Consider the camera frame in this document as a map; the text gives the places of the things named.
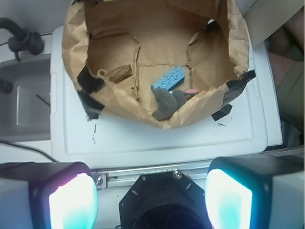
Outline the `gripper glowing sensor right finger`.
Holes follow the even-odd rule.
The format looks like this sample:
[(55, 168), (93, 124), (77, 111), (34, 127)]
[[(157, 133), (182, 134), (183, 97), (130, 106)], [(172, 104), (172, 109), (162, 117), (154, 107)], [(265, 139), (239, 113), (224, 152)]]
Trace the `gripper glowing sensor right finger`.
[(302, 229), (305, 162), (298, 156), (217, 157), (205, 181), (216, 229)]

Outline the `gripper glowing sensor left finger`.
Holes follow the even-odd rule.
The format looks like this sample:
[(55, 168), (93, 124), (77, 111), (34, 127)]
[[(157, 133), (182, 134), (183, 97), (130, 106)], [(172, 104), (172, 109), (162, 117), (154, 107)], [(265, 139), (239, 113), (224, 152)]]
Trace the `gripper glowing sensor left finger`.
[(0, 166), (2, 229), (92, 229), (98, 193), (83, 162)]

